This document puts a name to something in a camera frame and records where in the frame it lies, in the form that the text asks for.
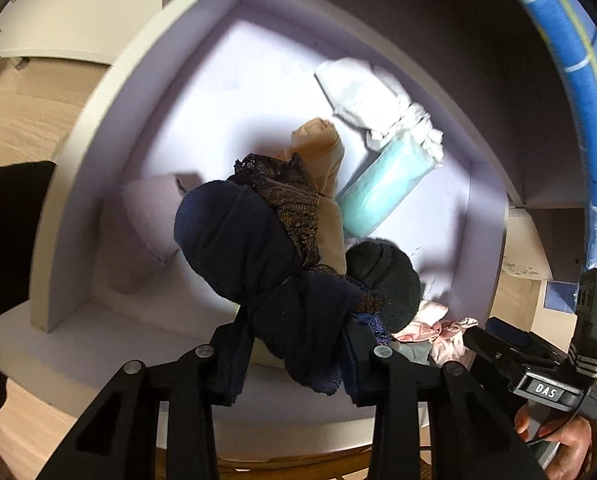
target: white storage box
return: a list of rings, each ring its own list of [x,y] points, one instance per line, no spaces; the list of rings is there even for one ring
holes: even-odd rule
[[[413,261],[425,297],[448,317],[488,316],[507,195],[447,107],[448,96],[403,52],[321,0],[173,0],[111,67],[57,161],[38,229],[31,299],[0,317],[0,369],[79,415],[122,364],[155,365],[207,342],[234,317],[182,254],[133,296],[97,265],[101,199],[118,182],[176,173],[227,178],[237,158],[272,155],[305,121],[332,120],[346,148],[339,189],[374,155],[364,134],[332,118],[313,73],[352,56],[392,71],[445,132],[445,164],[373,236]],[[214,408],[218,453],[265,459],[371,442],[373,409],[342,391],[313,393],[284,370],[253,364],[232,408]]]

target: grey fabric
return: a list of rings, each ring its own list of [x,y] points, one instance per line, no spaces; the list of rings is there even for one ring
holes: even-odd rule
[[[432,350],[430,341],[420,341],[418,343],[401,343],[392,341],[389,344],[394,350],[405,356],[408,361],[418,363],[419,365],[429,365],[427,357]]]

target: pink fabric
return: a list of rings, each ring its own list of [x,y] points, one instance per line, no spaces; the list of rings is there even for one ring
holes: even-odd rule
[[[415,317],[415,320],[403,330],[393,334],[394,339],[404,343],[431,341],[432,351],[430,352],[430,356],[439,367],[447,361],[458,361],[466,352],[463,343],[463,332],[469,327],[479,324],[479,322],[472,317],[466,317],[460,321],[437,320],[432,325],[420,320],[421,317],[433,320],[440,313],[445,315],[445,312],[447,312],[447,307],[440,303],[421,301],[419,313],[423,313],[423,315],[419,319]]]
[[[434,323],[432,326],[420,321],[412,321],[401,332],[394,334],[394,339],[404,343],[415,343],[419,341],[431,341],[436,338],[441,332],[440,322]]]
[[[432,351],[430,352],[430,356],[437,366],[442,366],[447,361],[458,361],[465,355],[463,333],[477,324],[479,322],[472,317],[466,317],[461,321],[443,321],[441,323],[441,332],[432,341]]]

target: blue fabric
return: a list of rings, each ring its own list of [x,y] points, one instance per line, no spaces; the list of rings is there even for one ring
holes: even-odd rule
[[[587,270],[597,267],[597,28],[577,0],[535,0],[525,7],[552,52],[575,118],[589,196]]]
[[[361,301],[358,285],[339,274],[303,270],[275,210],[234,182],[208,182],[189,192],[176,214],[174,239],[217,294],[247,308],[252,333],[284,360],[296,382],[335,393],[340,333]]]
[[[371,328],[379,345],[389,345],[389,342],[392,341],[392,338],[383,327],[383,323],[381,323],[381,316],[378,314],[363,314],[355,312],[352,314],[352,319],[354,319],[358,324]]]

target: black cloth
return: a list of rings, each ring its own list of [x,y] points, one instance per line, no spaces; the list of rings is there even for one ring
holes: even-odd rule
[[[53,162],[0,167],[0,314],[28,299],[32,251]],[[6,377],[0,373],[0,408]]]
[[[252,333],[296,382],[336,391],[336,352],[343,323],[363,297],[358,285],[303,270],[275,209],[247,185],[214,181],[189,192],[174,238],[216,293],[248,309]]]
[[[389,333],[404,329],[421,303],[421,282],[407,254],[386,242],[365,240],[345,253],[347,274],[383,295],[379,317]]]

